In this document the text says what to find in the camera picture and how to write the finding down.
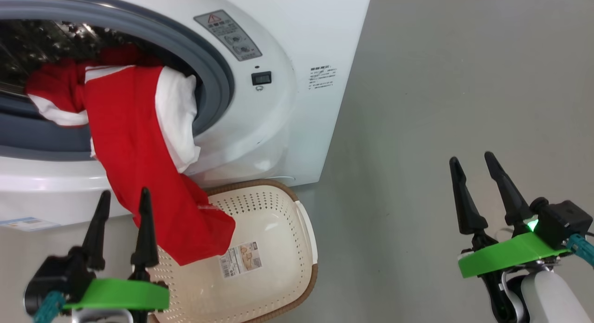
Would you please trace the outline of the blue energy label sticker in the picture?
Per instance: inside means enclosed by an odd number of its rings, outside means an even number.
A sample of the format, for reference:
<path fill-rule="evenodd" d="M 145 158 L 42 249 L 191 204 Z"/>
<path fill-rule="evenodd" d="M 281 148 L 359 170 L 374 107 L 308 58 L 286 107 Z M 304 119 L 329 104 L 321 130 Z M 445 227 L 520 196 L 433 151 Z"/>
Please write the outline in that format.
<path fill-rule="evenodd" d="M 25 217 L 21 219 L 0 221 L 0 226 L 24 232 L 34 232 L 43 229 L 55 228 L 61 225 L 55 222 L 36 219 L 34 217 Z"/>

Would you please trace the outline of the perforated steel washer drum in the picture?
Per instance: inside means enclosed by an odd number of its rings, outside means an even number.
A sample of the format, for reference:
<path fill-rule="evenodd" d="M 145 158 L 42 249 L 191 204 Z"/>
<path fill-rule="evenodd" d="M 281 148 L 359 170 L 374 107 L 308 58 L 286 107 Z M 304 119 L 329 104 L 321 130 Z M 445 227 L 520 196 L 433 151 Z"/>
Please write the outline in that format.
<path fill-rule="evenodd" d="M 25 98 L 28 76 L 61 58 L 97 59 L 104 48 L 144 40 L 111 28 L 56 20 L 0 20 L 0 94 Z"/>

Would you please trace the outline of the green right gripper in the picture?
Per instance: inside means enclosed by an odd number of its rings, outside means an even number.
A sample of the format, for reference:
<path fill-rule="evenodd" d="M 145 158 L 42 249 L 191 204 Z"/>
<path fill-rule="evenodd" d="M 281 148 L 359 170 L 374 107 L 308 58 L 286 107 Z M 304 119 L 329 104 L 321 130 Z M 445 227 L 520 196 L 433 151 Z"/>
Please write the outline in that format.
<path fill-rule="evenodd" d="M 486 151 L 484 160 L 503 201 L 506 224 L 514 231 L 529 231 L 529 226 L 524 223 L 533 217 L 528 203 L 492 152 Z M 459 232 L 469 235 L 483 231 L 488 222 L 478 213 L 458 158 L 450 158 L 449 167 Z M 458 267 L 463 278 L 471 278 L 568 252 L 567 248 L 552 249 L 534 232 L 528 232 L 464 255 L 458 259 Z"/>

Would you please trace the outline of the paper basket label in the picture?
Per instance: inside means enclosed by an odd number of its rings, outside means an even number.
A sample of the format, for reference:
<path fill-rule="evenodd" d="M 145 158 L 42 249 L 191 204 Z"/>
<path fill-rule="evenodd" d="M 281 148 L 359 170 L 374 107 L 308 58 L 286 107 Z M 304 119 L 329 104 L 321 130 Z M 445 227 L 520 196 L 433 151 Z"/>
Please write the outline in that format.
<path fill-rule="evenodd" d="M 250 241 L 230 247 L 219 258 L 224 279 L 242 276 L 263 267 L 259 245 Z"/>

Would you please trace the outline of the grey rubber door gasket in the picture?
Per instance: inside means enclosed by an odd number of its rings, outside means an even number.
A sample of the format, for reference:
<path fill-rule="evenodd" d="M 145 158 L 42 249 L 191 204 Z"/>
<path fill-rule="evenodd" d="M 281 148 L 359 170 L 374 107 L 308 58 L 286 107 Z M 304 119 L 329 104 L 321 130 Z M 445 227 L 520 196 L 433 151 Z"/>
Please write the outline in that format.
<path fill-rule="evenodd" d="M 235 91 L 231 68 L 220 52 L 180 21 L 121 0 L 0 0 L 0 20 L 34 19 L 87 23 L 144 40 L 143 53 L 198 79 L 197 136 L 226 112 Z M 32 101 L 0 94 L 0 157 L 44 162 L 88 162 L 90 129 L 58 126 Z"/>

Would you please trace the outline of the white washing machine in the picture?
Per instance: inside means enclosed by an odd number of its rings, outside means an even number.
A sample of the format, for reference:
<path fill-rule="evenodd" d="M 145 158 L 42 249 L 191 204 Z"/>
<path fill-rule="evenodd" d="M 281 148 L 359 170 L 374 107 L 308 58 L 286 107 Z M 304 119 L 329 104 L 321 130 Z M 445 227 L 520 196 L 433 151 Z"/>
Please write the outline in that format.
<path fill-rule="evenodd" d="M 185 174 L 201 188 L 269 178 L 319 180 L 370 0 L 121 0 L 195 31 L 227 61 L 235 91 L 226 112 L 194 136 Z M 262 56 L 240 62 L 194 17 L 225 10 Z M 253 86 L 251 74 L 271 71 Z M 0 221 L 34 217 L 61 226 L 92 218 L 105 171 L 89 161 L 0 157 Z"/>

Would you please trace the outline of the cream perforated laundry basket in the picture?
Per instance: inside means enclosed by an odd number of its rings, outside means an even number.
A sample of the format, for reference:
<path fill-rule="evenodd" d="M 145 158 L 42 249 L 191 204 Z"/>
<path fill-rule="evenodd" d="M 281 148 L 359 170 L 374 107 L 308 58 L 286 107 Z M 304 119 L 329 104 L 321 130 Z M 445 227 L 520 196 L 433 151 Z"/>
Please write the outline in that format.
<path fill-rule="evenodd" d="M 221 256 L 181 266 L 160 249 L 150 274 L 169 287 L 170 305 L 148 323 L 265 323 L 303 304 L 316 285 L 318 251 L 297 195 L 258 180 L 213 188 L 208 196 L 236 222 L 230 247 L 256 241 L 263 267 L 224 279 Z"/>

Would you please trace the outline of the grey warning sticker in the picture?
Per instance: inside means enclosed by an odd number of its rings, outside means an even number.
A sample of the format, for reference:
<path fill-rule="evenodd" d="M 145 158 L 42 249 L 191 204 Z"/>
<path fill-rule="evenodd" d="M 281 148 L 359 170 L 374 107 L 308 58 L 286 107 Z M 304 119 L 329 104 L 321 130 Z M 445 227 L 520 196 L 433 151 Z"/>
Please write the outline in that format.
<path fill-rule="evenodd" d="M 225 10 L 217 10 L 194 17 L 240 61 L 262 56 L 262 52 L 251 37 Z"/>

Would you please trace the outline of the red and white garment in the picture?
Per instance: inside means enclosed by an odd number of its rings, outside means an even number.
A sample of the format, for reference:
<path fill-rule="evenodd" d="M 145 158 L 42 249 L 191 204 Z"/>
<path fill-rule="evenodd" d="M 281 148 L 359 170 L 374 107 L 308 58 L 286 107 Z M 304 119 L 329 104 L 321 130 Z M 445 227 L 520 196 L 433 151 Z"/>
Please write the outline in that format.
<path fill-rule="evenodd" d="M 44 63 L 24 88 L 47 120 L 88 125 L 91 157 L 137 226 L 148 189 L 155 240 L 181 266 L 224 255 L 236 227 L 184 173 L 200 154 L 192 129 L 196 86 L 195 76 L 124 44 L 102 49 L 96 59 Z"/>

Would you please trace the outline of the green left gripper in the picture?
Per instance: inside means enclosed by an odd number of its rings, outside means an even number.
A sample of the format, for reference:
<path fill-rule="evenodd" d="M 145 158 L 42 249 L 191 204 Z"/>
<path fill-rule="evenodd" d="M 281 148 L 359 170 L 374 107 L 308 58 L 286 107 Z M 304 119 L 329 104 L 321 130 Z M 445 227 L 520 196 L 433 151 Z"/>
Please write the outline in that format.
<path fill-rule="evenodd" d="M 105 224 L 110 217 L 112 194 L 101 193 L 95 213 L 89 223 L 83 241 L 83 252 L 87 268 L 102 271 Z M 136 248 L 131 255 L 133 272 L 131 279 L 94 279 L 83 297 L 73 303 L 66 303 L 64 310 L 167 310 L 170 305 L 169 289 L 151 283 L 148 268 L 159 264 L 159 253 L 153 219 L 150 190 L 142 188 L 139 204 L 140 225 Z"/>

